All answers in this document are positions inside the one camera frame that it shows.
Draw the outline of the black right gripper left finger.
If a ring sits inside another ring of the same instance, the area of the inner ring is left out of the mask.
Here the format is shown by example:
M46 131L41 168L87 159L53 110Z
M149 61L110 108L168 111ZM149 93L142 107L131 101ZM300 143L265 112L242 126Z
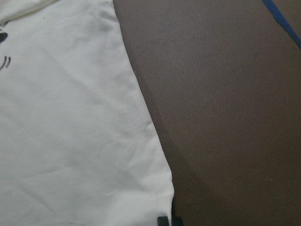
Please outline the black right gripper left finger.
M168 217L158 217L157 225L158 226L168 226Z

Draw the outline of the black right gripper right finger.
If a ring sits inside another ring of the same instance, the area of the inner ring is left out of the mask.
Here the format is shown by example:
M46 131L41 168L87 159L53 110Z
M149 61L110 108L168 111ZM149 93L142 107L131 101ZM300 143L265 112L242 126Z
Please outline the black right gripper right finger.
M183 226L181 217L172 217L172 226Z

